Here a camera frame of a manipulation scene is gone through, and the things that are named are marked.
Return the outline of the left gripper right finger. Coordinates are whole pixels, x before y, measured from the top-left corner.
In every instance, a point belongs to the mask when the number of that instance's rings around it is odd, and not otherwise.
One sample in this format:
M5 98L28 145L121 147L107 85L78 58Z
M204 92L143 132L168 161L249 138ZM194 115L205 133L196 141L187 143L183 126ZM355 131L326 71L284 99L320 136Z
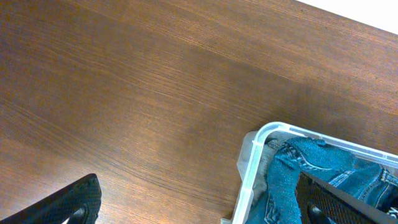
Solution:
M394 224L397 219L332 185L302 172L296 199L304 224Z

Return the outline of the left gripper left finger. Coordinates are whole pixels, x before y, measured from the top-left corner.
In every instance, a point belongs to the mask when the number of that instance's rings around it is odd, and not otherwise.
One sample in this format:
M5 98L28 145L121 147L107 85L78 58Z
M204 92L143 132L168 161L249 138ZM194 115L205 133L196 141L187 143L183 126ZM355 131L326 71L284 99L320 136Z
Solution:
M100 183L88 174L1 223L95 223L100 206Z

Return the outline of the light blue jeans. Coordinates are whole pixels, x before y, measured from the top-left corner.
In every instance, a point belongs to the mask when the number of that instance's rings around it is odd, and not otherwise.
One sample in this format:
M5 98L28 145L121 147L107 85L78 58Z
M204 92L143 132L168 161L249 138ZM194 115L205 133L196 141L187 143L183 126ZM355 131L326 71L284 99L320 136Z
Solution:
M278 149L281 147L282 143L286 140L286 137L271 137L271 140L265 143L252 187L252 205L257 204L261 195L267 190L266 174L269 164L271 163Z

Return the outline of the dark blue jeans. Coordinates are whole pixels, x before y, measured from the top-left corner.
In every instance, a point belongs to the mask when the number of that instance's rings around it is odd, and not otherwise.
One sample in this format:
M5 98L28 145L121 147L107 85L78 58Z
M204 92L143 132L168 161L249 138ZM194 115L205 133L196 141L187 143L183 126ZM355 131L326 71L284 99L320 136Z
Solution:
M284 141L269 164L267 190L252 205L248 223L300 223L295 196L307 172L354 198L397 218L397 177L382 165L312 138Z

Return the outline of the clear plastic storage container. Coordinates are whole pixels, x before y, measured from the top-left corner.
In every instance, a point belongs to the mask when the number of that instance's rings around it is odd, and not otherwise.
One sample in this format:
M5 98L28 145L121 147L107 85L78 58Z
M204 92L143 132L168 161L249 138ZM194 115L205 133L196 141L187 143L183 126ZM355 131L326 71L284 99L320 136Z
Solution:
M385 167L394 177L397 177L397 156L394 154L309 131L291 124L271 122L264 125L258 131L247 133L244 138L237 163L242 184L231 223L248 223L247 219L253 200L252 187L257 168L259 166L263 147L267 141L271 140L271 137L319 139L326 144L348 151L360 159L378 163Z

